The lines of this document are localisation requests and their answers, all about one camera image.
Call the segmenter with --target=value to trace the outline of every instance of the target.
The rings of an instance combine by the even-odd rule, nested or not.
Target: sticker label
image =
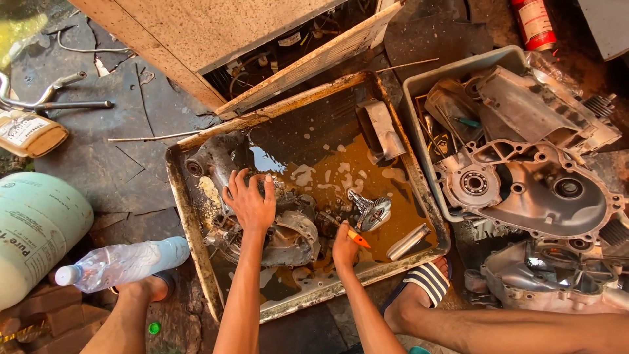
[[[35,134],[37,130],[40,130],[48,124],[50,124],[50,122],[40,117],[24,114],[6,122],[0,128],[0,137],[21,146],[29,136]]]
[[[526,34],[525,43],[528,43],[531,38],[537,35],[552,31],[550,19],[542,0],[531,1],[524,5],[519,10],[519,13],[524,26],[524,33]]]
[[[300,39],[301,39],[301,33],[297,32],[288,38],[278,40],[277,43],[280,45],[280,47],[288,47],[289,45],[293,45],[299,42]]]

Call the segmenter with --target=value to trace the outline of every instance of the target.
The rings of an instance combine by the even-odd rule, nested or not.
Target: foot
[[[445,258],[437,258],[433,263],[444,276],[448,277],[448,262]],[[426,291],[419,285],[409,282],[393,300],[391,305],[384,310],[384,320],[393,333],[403,334],[404,322],[417,320],[405,318],[405,315],[409,314],[409,311],[406,311],[406,309],[417,305],[428,308],[430,304],[430,298]]]
[[[166,284],[164,279],[151,275],[136,282],[116,285],[116,290],[118,290],[120,296],[126,294],[134,297],[146,296],[153,302],[166,298],[166,295],[168,295],[168,284]]]

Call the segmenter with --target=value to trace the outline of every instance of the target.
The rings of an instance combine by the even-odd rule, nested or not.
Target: red fire extinguisher
[[[543,0],[511,0],[526,50],[550,50],[557,38]]]

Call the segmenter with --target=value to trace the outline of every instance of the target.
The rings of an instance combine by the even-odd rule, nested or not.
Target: screwdriver
[[[341,224],[336,219],[334,219],[330,214],[325,213],[325,212],[319,212],[319,214],[321,214],[321,216],[323,216],[327,221],[331,222],[332,224],[335,224],[337,227],[341,226]],[[355,243],[365,248],[371,248],[371,246],[369,246],[369,243],[367,243],[367,241],[365,241],[365,239],[362,238],[361,235],[357,234],[353,230],[351,229],[347,230],[347,236],[349,236],[349,238],[352,239],[352,241],[354,241]]]

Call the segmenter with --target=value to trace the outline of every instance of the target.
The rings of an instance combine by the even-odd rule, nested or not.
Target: white bottle cap
[[[61,286],[74,284],[81,279],[81,268],[76,265],[63,266],[55,273],[55,282]]]

